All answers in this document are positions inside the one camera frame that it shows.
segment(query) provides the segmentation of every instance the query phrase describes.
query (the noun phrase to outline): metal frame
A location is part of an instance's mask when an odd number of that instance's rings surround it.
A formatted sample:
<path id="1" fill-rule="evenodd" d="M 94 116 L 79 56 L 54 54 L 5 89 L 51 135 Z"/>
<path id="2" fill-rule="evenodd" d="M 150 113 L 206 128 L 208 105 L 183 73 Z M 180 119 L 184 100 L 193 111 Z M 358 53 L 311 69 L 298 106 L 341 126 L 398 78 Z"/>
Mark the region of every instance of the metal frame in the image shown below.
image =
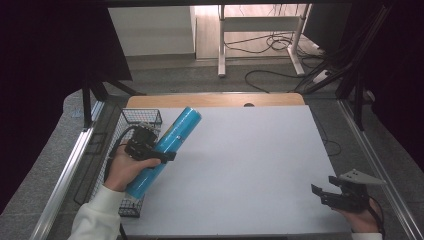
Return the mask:
<path id="1" fill-rule="evenodd" d="M 293 44 L 287 48 L 297 76 L 305 75 L 302 64 L 297 56 L 297 46 L 305 25 L 309 3 L 300 17 L 228 17 L 225 18 L 225 5 L 220 6 L 219 13 L 219 48 L 218 48 L 218 76 L 225 77 L 225 40 L 226 32 L 263 32 L 263 31 L 295 31 Z"/>
<path id="2" fill-rule="evenodd" d="M 405 200 L 394 186 L 392 180 L 389 177 L 389 174 L 386 172 L 383 164 L 380 161 L 377 153 L 374 151 L 371 143 L 369 142 L 365 132 L 361 131 L 359 127 L 355 124 L 353 119 L 353 112 L 349 106 L 347 100 L 338 100 L 339 107 L 342 110 L 344 117 L 346 118 L 349 126 L 352 129 L 353 134 L 356 137 L 357 142 L 365 153 L 367 160 L 376 175 L 377 178 L 387 182 L 386 185 L 382 186 L 385 195 L 387 196 L 393 210 L 396 212 L 396 215 L 399 218 L 400 223 L 402 224 L 406 234 L 409 239 L 422 240 L 424 239 L 423 234 L 418 228 L 414 216 L 406 205 Z"/>
<path id="3" fill-rule="evenodd" d="M 86 149 L 93 130 L 96 125 L 96 121 L 99 118 L 100 112 L 103 109 L 104 102 L 96 102 L 92 110 L 92 124 L 81 132 L 78 137 L 77 143 L 71 152 L 71 155 L 66 162 L 66 165 L 56 183 L 56 186 L 50 195 L 50 198 L 44 208 L 41 217 L 36 224 L 34 231 L 31 234 L 30 239 L 46 239 L 51 227 L 53 226 L 54 220 L 56 219 L 57 213 L 62 205 L 62 202 L 68 192 L 69 186 L 71 185 L 73 176 L 78 168 L 78 165 L 83 156 L 84 150 Z"/>

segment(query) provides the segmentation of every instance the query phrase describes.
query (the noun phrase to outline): black wire basket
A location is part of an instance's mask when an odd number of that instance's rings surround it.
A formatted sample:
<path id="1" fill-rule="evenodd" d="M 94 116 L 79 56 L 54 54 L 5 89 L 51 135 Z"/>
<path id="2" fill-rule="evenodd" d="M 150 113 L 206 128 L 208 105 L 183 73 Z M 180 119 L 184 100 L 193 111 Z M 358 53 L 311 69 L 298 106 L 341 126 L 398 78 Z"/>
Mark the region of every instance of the black wire basket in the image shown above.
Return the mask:
<path id="1" fill-rule="evenodd" d="M 145 124 L 148 124 L 154 129 L 156 129 L 154 130 L 154 132 L 156 136 L 159 136 L 160 128 L 162 126 L 162 117 L 158 109 L 122 109 L 118 123 L 116 124 L 111 144 L 108 148 L 106 157 L 103 161 L 102 168 L 100 170 L 99 176 L 97 177 L 96 184 L 93 188 L 91 199 L 96 195 L 99 187 L 104 182 L 104 175 L 108 156 L 113 148 L 114 143 L 118 140 L 121 134 L 123 134 L 123 132 L 129 127 Z M 132 134 L 133 131 L 129 131 L 123 137 L 123 139 L 130 139 L 132 137 Z M 143 199 L 144 197 L 140 200 L 130 200 L 124 198 L 124 200 L 122 200 L 121 206 L 119 207 L 119 215 L 121 217 L 139 218 Z"/>

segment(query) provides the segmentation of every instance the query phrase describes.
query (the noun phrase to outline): human hand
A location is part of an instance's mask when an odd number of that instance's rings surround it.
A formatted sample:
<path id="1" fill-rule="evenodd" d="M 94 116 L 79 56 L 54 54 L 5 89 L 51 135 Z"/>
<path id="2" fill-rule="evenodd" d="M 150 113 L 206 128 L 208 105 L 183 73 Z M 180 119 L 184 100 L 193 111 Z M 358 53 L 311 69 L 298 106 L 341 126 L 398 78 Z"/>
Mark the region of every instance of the human hand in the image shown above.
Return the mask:
<path id="1" fill-rule="evenodd" d="M 382 213 L 381 209 L 378 207 L 377 203 L 370 198 L 370 206 L 378 214 L 381 219 Z M 355 233 L 378 233 L 377 222 L 371 213 L 368 210 L 364 210 L 361 213 L 351 213 L 340 209 L 332 208 L 334 211 L 342 214 L 346 220 L 349 222 L 352 227 L 353 232 Z"/>
<path id="2" fill-rule="evenodd" d="M 109 169 L 109 175 L 103 184 L 110 190 L 123 192 L 141 170 L 160 164 L 157 158 L 135 161 L 125 152 L 125 145 L 119 146 Z"/>

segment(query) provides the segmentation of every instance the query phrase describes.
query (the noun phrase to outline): blue tube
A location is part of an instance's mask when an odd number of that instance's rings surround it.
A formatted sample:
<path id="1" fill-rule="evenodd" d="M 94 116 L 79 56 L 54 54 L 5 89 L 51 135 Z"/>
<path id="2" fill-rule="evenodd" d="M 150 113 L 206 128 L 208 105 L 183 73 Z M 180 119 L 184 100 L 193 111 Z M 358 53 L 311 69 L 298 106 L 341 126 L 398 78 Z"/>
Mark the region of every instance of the blue tube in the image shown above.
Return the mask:
<path id="1" fill-rule="evenodd" d="M 177 152 L 201 119 L 202 116 L 199 112 L 193 108 L 186 107 L 156 144 L 154 150 L 161 153 Z M 128 184 L 125 190 L 127 195 L 131 198 L 141 199 L 165 166 L 166 164 L 162 163 L 154 169 L 143 169 L 143 171 Z"/>

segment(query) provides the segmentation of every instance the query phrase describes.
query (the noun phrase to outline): white board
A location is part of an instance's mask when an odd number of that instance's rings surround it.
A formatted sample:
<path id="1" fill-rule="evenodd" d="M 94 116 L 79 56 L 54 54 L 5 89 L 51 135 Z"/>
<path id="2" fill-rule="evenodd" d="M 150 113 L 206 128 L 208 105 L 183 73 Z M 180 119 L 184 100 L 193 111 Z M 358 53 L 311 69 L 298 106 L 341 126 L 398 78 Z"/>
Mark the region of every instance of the white board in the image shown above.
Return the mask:
<path id="1" fill-rule="evenodd" d="M 183 109 L 160 109 L 162 132 Z M 335 176 L 308 106 L 197 108 L 202 121 L 146 193 L 128 235 L 259 236 L 348 232 L 321 204 Z"/>

